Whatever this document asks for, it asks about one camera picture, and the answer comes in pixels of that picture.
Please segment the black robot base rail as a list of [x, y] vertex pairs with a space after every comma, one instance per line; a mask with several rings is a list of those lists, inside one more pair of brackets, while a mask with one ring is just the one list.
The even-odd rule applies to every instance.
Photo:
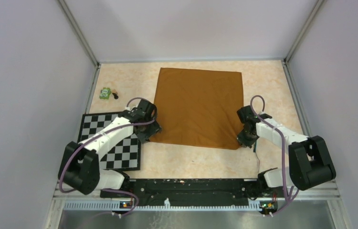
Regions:
[[255, 178], [132, 179], [123, 190], [136, 195], [140, 207], [243, 207], [258, 198], [283, 197], [280, 187], [270, 188]]

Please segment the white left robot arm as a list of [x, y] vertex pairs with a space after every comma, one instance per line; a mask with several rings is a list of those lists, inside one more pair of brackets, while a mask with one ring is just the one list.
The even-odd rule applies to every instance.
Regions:
[[129, 176], [100, 168], [101, 159], [125, 138], [136, 135], [141, 143], [161, 131], [155, 104], [139, 97], [134, 107], [127, 105], [113, 121], [81, 142], [70, 142], [64, 150], [58, 172], [62, 193], [78, 191], [84, 195], [96, 189], [111, 189], [118, 197], [129, 193]]

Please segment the brown satin napkin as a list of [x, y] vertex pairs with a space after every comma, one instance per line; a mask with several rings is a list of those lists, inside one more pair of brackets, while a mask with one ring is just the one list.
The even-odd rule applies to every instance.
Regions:
[[152, 142], [235, 150], [244, 106], [241, 72], [161, 68], [154, 104], [162, 131]]

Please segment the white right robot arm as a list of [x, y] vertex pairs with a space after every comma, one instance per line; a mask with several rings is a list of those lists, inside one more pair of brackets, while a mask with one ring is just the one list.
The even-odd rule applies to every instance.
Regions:
[[241, 146], [252, 148], [264, 138], [288, 154], [289, 165], [258, 174], [257, 192], [268, 197], [283, 184], [307, 190], [335, 179], [336, 170], [325, 140], [298, 134], [266, 113], [254, 114], [250, 106], [237, 111], [243, 130], [237, 135]]

